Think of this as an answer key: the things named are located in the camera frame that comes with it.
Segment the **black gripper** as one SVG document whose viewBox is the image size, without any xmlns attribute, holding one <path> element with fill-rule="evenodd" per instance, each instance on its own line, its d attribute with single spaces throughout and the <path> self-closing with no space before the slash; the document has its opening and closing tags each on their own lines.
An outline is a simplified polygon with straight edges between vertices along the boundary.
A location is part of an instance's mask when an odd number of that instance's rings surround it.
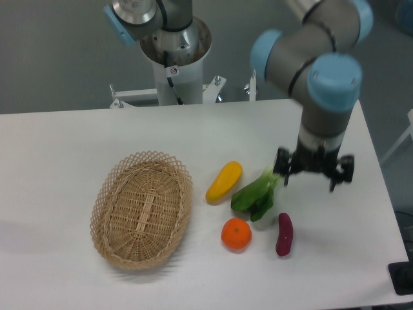
<svg viewBox="0 0 413 310">
<path fill-rule="evenodd" d="M 336 185 L 351 183 L 354 175 L 354 156 L 346 155 L 337 160 L 340 147 L 333 150 L 310 150 L 299 139 L 294 153 L 283 147 L 278 148 L 274 160 L 273 173 L 283 178 L 286 187 L 289 178 L 300 172 L 321 173 L 330 178 L 329 191 Z"/>
</svg>

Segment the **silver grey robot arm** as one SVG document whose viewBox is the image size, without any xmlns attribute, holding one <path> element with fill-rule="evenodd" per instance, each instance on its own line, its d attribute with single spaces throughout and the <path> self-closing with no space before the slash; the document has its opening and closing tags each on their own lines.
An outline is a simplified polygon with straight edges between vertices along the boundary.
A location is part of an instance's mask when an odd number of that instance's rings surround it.
<svg viewBox="0 0 413 310">
<path fill-rule="evenodd" d="M 103 12 L 119 40 L 139 43 L 154 64 L 160 105 L 202 102 L 201 62 L 211 38 L 191 1 L 112 1 Z M 274 163 L 284 179 L 305 171 L 325 175 L 331 188 L 352 181 L 354 158 L 339 150 L 363 73 L 347 50 L 373 21 L 367 1 L 315 1 L 297 32 L 267 30 L 253 44 L 255 73 L 303 108 L 296 150 L 279 149 Z"/>
</svg>

